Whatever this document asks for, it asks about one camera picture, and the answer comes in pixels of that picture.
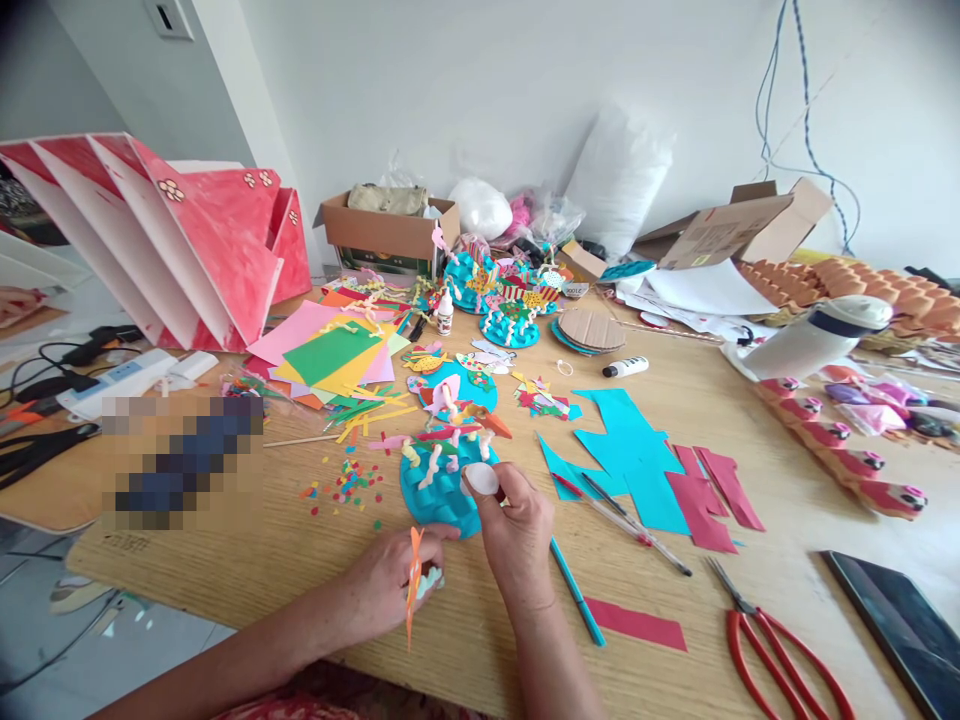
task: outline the pen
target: pen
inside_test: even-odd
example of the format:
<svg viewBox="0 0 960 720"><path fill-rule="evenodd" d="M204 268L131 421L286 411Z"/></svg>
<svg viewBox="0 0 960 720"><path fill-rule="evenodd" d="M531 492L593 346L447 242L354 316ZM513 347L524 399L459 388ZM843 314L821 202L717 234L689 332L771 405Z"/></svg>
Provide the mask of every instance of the pen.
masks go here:
<svg viewBox="0 0 960 720"><path fill-rule="evenodd" d="M605 505L602 505L601 503L594 500L592 497L584 493L583 490L578 488L576 485L574 485L572 482L570 482L566 478L560 477L556 473L551 473L551 475L553 475L553 478L557 482L561 483L565 488L567 488L567 490L572 492L581 500L585 500L590 505L590 507L592 507L598 513L600 513L605 518L610 520L613 524L615 524L621 530L626 532L630 537L646 545L652 545L653 547L655 547L660 552L660 554L662 554L667 560L669 560L670 564L673 565L681 573L683 573L687 577L690 577L693 575L693 571L690 568L688 568L686 565L684 565L682 562L680 562L680 560L676 557L676 555L670 552L670 550L668 550L665 545L663 545L659 540L657 540L657 538L655 538L649 530L647 530L643 525L641 525L638 521L631 518L629 515L626 515L626 511L623 510L622 507L620 508L620 510L624 512L625 516L623 517L620 515L617 515Z"/></svg>
<svg viewBox="0 0 960 720"><path fill-rule="evenodd" d="M593 488L597 494L600 495L600 497L602 497L614 510L616 510L620 516L630 524L631 527L633 527L634 530L639 532L647 542L653 545L653 547L655 547L661 555L669 560L671 565L673 565L677 570L682 572L687 577L691 577L693 575L693 570L684 565L680 559L670 552L666 545L654 537L653 533L647 530L647 528L644 527L639 520L632 518L630 514L623 509L623 506L614 500L610 493L603 489L600 483L589 477L585 472L581 472L580 475L584 480L587 481L587 485Z"/></svg>
<svg viewBox="0 0 960 720"><path fill-rule="evenodd" d="M587 601L583 599L583 593L581 593L580 588L577 587L577 581L573 579L573 573L570 572L570 567L567 565L567 561L563 557L563 553L560 552L560 546L557 545L557 539L553 537L550 538L550 552L553 553L553 558L557 561L557 565L560 567L560 573L563 575L563 579L566 581L567 587L570 588L570 594L573 595L573 600L575 603L577 603L577 609L580 611L580 615L583 616L583 622L586 623L587 630L590 631L590 637L593 638L593 642L599 647L604 647L607 644L607 640L603 637L603 633L600 631L600 626L597 625L597 621L593 619L593 613L590 612L590 608L587 606Z"/></svg>

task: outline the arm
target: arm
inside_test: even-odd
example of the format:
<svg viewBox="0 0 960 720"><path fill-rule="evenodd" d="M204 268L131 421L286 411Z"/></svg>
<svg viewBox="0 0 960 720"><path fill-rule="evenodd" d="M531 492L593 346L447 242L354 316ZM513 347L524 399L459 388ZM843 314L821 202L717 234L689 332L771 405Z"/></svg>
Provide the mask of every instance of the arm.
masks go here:
<svg viewBox="0 0 960 720"><path fill-rule="evenodd" d="M424 565L442 572L441 542L458 535L449 525L428 525L420 543ZM91 720L209 720L281 687L322 657L390 632L406 618L404 586L412 557L409 531L380 536L340 577L134 690Z"/></svg>
<svg viewBox="0 0 960 720"><path fill-rule="evenodd" d="M607 713L550 579L553 505L512 463L494 466L509 505L469 482L483 546L517 639L527 714L550 720L601 720Z"/></svg>

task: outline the white tumbler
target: white tumbler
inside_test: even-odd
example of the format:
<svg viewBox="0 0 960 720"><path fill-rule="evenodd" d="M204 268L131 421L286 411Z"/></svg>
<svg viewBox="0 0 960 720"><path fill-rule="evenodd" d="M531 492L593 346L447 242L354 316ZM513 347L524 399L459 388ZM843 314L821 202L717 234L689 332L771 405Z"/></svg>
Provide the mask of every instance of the white tumbler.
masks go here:
<svg viewBox="0 0 960 720"><path fill-rule="evenodd" d="M890 303L868 295L847 295L814 305L741 361L758 380L803 379L845 357L865 335L885 329Z"/></svg>

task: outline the white wall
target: white wall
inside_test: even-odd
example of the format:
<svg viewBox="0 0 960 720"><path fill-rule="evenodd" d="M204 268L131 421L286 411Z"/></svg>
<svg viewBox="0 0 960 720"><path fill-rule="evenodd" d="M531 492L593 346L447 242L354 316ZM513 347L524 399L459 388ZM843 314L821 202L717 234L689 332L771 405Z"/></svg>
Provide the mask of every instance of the white wall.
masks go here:
<svg viewBox="0 0 960 720"><path fill-rule="evenodd" d="M0 48L0 140L126 129L44 2L22 3Z"/></svg>
<svg viewBox="0 0 960 720"><path fill-rule="evenodd" d="M642 104L678 135L647 227L725 202L762 167L754 99L778 0L263 2L243 8L305 212L376 181L394 148L432 189L463 167L506 191L564 187L600 103ZM960 10L952 0L802 0L822 166L854 186L854 250L960 276ZM792 14L771 139L807 167ZM789 186L796 175L773 175ZM836 250L833 217L810 243Z"/></svg>
<svg viewBox="0 0 960 720"><path fill-rule="evenodd" d="M194 42L161 38L139 0L47 0L130 133L169 160L253 165L190 0Z"/></svg>

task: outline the white glue bottle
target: white glue bottle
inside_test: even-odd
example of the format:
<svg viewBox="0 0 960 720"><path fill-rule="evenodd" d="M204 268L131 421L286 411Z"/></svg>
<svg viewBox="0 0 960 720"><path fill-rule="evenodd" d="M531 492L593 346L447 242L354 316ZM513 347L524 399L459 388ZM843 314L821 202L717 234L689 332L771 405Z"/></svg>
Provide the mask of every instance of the white glue bottle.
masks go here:
<svg viewBox="0 0 960 720"><path fill-rule="evenodd" d="M437 305L437 332L449 335L453 329L453 298L450 297L450 288L443 289L443 296Z"/></svg>
<svg viewBox="0 0 960 720"><path fill-rule="evenodd" d="M626 360L617 360L615 363L607 365L603 369L603 376L626 377L627 375L643 372L648 367L650 367L650 363L647 362L647 359L642 355L637 355L636 357L627 358Z"/></svg>
<svg viewBox="0 0 960 720"><path fill-rule="evenodd" d="M803 379L853 350L860 338L890 324L890 303L868 295L846 295L814 305L751 351L741 363L758 380Z"/></svg>

